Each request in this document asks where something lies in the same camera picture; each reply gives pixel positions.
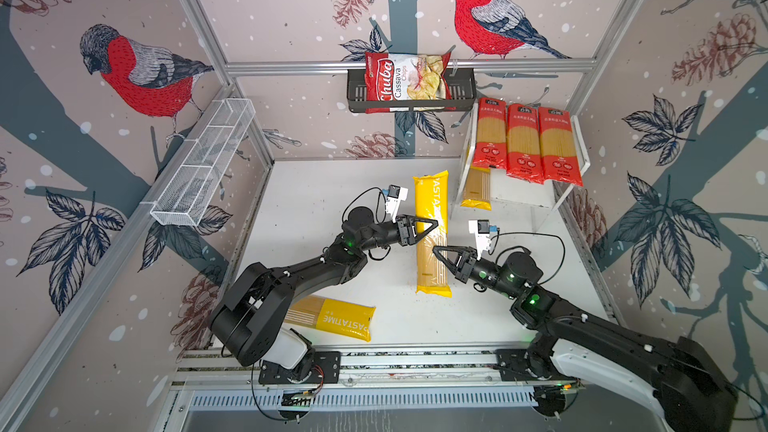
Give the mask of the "yellow pasta bag top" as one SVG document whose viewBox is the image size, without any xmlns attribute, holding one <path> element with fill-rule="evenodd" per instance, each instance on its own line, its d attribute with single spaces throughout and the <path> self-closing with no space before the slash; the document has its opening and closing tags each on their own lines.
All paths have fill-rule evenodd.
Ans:
<svg viewBox="0 0 768 432">
<path fill-rule="evenodd" d="M 471 167 L 462 195 L 461 206 L 491 211 L 491 173 L 489 168 Z"/>
</svg>

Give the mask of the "red spaghetti bag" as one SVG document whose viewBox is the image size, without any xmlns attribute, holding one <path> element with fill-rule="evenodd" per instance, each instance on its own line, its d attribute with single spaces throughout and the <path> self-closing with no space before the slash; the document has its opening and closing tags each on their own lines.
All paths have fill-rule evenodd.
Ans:
<svg viewBox="0 0 768 432">
<path fill-rule="evenodd" d="M 506 169 L 506 103 L 480 98 L 473 166 Z"/>
<path fill-rule="evenodd" d="M 506 150 L 508 177 L 537 184 L 544 181 L 537 108 L 522 104 L 508 106 Z"/>
<path fill-rule="evenodd" d="M 540 107 L 538 116 L 543 178 L 582 187 L 570 113 Z"/>
</svg>

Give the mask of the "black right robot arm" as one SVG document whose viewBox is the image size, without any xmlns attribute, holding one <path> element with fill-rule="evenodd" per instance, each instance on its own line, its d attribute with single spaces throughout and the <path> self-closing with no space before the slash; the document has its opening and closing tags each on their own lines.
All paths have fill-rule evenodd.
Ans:
<svg viewBox="0 0 768 432">
<path fill-rule="evenodd" d="M 738 392 L 698 342 L 671 342 L 590 314 L 544 288 L 527 249 L 501 265 L 472 247 L 436 246 L 433 255 L 453 276 L 511 301 L 510 312 L 535 332 L 526 354 L 534 377 L 581 379 L 625 397 L 674 431 L 728 431 Z"/>
</svg>

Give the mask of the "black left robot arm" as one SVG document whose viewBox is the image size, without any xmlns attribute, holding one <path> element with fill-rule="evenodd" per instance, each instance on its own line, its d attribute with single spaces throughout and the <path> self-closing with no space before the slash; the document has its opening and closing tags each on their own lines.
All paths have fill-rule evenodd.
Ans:
<svg viewBox="0 0 768 432">
<path fill-rule="evenodd" d="M 414 246 L 438 227 L 436 219 L 413 215 L 377 222 L 371 209 L 356 207 L 319 256 L 282 267 L 268 268 L 260 262 L 246 267 L 210 314 L 207 326 L 240 365 L 251 366 L 272 348 L 293 303 L 357 277 L 368 263 L 368 251 Z"/>
</svg>

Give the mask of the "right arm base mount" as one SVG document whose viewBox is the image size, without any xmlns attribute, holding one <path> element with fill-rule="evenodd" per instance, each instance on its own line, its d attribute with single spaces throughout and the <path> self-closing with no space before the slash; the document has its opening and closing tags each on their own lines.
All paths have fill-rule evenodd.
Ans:
<svg viewBox="0 0 768 432">
<path fill-rule="evenodd" d="M 503 382 L 555 381 L 557 383 L 577 382 L 577 379 L 559 372 L 549 358 L 543 358 L 526 349 L 497 349 L 494 369 Z"/>
</svg>

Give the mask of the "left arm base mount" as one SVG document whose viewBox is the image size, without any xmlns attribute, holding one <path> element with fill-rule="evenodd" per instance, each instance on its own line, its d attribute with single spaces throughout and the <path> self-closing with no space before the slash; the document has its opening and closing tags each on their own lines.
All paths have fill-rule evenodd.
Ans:
<svg viewBox="0 0 768 432">
<path fill-rule="evenodd" d="M 259 368 L 260 385 L 321 385 L 337 384 L 341 368 L 338 351 L 310 350 L 293 368 L 275 361 L 263 360 Z"/>
</svg>

